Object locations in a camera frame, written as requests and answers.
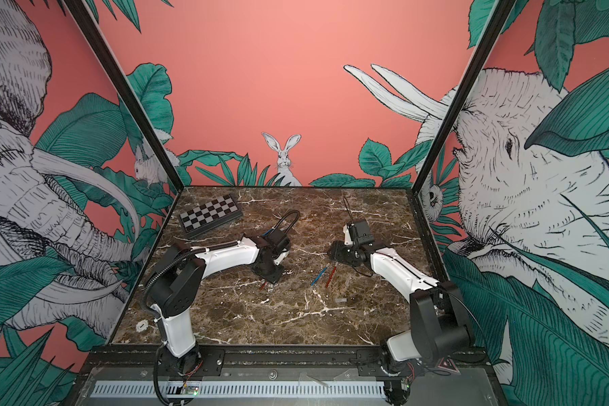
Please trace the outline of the blue knife bottom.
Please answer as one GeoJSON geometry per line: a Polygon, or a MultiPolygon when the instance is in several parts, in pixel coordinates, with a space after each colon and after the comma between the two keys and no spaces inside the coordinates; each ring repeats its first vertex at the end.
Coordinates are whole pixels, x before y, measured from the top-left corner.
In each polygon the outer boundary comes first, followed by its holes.
{"type": "Polygon", "coordinates": [[[315,279],[311,282],[311,286],[314,286],[318,283],[318,281],[321,279],[321,277],[325,274],[326,270],[328,270],[328,267],[324,267],[321,272],[319,272],[317,274],[317,276],[315,277],[315,279]]]}

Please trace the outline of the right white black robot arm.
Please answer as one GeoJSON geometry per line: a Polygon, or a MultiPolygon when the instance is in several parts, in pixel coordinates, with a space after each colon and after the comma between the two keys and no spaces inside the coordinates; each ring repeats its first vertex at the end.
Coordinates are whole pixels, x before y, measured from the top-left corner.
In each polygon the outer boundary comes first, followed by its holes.
{"type": "Polygon", "coordinates": [[[343,227],[343,240],[328,250],[330,259],[353,268],[366,267],[389,282],[409,303],[409,331],[386,341],[387,358],[436,362],[470,347],[474,332],[470,313],[454,283],[427,276],[377,240],[365,220],[343,227]]]}

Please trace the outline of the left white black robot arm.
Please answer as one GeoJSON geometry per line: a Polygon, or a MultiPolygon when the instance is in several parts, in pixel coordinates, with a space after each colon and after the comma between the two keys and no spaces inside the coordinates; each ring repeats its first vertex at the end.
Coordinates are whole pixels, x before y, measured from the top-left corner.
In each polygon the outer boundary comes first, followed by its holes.
{"type": "Polygon", "coordinates": [[[159,324],[164,347],[177,359],[197,347],[189,309],[203,279],[248,266],[253,274],[275,284],[284,274],[281,262],[290,248],[289,235],[279,229],[211,247],[173,245],[153,268],[141,301],[159,324]]]}

